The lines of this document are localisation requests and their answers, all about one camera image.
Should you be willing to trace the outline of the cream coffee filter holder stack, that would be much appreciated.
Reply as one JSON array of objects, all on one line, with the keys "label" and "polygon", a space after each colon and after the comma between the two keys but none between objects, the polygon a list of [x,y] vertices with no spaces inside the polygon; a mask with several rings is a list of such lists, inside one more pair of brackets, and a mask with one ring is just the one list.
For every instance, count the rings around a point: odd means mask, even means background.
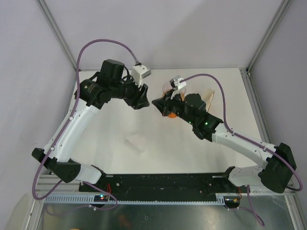
[{"label": "cream coffee filter holder stack", "polygon": [[212,104],[212,101],[213,101],[213,98],[214,98],[214,94],[215,94],[215,90],[213,90],[213,89],[207,89],[204,92],[204,100],[205,100],[205,103],[206,103],[206,110],[207,111],[209,111],[209,109],[211,107],[211,104]]}]

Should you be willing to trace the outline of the clear pink plastic dripper cone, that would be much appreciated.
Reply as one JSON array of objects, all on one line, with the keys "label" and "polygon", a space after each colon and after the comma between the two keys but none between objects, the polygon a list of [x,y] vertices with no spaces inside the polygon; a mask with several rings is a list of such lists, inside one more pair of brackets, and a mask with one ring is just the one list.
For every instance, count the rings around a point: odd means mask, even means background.
[{"label": "clear pink plastic dripper cone", "polygon": [[162,87],[163,94],[171,92],[170,98],[173,99],[175,95],[184,95],[186,92],[186,83],[179,83],[178,81],[166,82]]}]

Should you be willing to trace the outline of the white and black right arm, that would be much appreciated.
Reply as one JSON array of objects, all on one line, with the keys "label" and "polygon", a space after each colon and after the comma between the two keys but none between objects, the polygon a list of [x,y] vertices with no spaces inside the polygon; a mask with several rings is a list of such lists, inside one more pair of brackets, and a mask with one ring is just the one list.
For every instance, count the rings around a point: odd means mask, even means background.
[{"label": "white and black right arm", "polygon": [[226,192],[233,192],[243,185],[263,185],[273,192],[282,194],[296,170],[291,148],[280,143],[278,146],[247,138],[235,131],[230,132],[220,118],[205,110],[206,103],[197,93],[188,94],[184,99],[179,95],[165,94],[152,104],[162,116],[173,113],[192,125],[193,133],[201,140],[224,145],[249,158],[256,166],[230,167],[229,174],[221,180]]}]

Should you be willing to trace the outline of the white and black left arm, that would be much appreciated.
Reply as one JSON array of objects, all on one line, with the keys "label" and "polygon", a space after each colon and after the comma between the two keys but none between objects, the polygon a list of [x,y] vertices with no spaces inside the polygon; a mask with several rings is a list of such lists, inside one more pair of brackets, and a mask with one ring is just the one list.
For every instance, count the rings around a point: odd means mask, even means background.
[{"label": "white and black left arm", "polygon": [[63,182],[88,182],[97,192],[105,188],[103,172],[96,166],[74,161],[71,154],[88,123],[111,99],[122,99],[134,110],[149,106],[148,86],[142,80],[151,75],[151,70],[137,64],[123,77],[124,69],[119,61],[105,60],[99,72],[79,84],[74,98],[77,106],[70,109],[52,140],[42,149],[33,150],[32,156]]}]

